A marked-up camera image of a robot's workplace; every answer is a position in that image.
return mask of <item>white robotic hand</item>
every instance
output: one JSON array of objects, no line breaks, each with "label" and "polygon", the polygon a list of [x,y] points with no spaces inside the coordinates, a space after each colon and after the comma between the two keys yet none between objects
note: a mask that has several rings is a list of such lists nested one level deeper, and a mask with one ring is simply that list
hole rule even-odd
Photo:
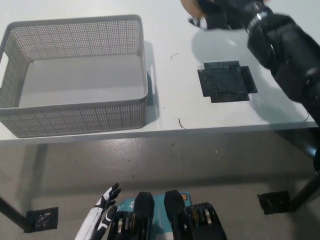
[{"label": "white robotic hand", "polygon": [[[106,233],[112,219],[116,215],[117,207],[112,206],[116,203],[114,200],[121,191],[116,183],[110,187],[99,199],[96,205],[86,216],[74,240],[101,240]],[[103,213],[110,207],[112,208],[101,220]]]}]

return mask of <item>gray plastic basket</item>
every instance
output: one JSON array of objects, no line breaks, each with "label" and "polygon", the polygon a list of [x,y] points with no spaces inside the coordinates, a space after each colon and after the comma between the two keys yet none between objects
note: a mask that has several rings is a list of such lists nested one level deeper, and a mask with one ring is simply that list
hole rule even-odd
[{"label": "gray plastic basket", "polygon": [[148,94],[137,15],[11,23],[0,122],[18,138],[142,128]]}]

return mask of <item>basket handle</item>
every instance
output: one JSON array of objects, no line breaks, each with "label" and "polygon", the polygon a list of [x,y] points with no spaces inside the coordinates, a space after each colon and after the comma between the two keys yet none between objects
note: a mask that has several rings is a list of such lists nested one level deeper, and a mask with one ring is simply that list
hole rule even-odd
[{"label": "basket handle", "polygon": [[2,85],[4,83],[8,61],[9,59],[7,54],[3,52],[2,57],[0,58],[0,89],[2,88]]}]

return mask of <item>robotic arm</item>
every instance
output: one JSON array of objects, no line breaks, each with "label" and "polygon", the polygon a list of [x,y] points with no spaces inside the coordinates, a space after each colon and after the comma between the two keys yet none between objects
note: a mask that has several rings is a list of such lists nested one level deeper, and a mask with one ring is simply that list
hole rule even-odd
[{"label": "robotic arm", "polygon": [[263,0],[181,0],[204,29],[245,29],[247,47],[269,69],[289,99],[301,103],[320,125],[320,46],[287,16]]}]

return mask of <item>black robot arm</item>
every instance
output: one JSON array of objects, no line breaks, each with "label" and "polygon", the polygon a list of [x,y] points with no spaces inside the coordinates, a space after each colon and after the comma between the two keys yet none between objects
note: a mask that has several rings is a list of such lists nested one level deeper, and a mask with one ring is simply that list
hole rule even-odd
[{"label": "black robot arm", "polygon": [[248,48],[292,101],[320,124],[320,46],[291,17],[268,11],[247,27]]}]

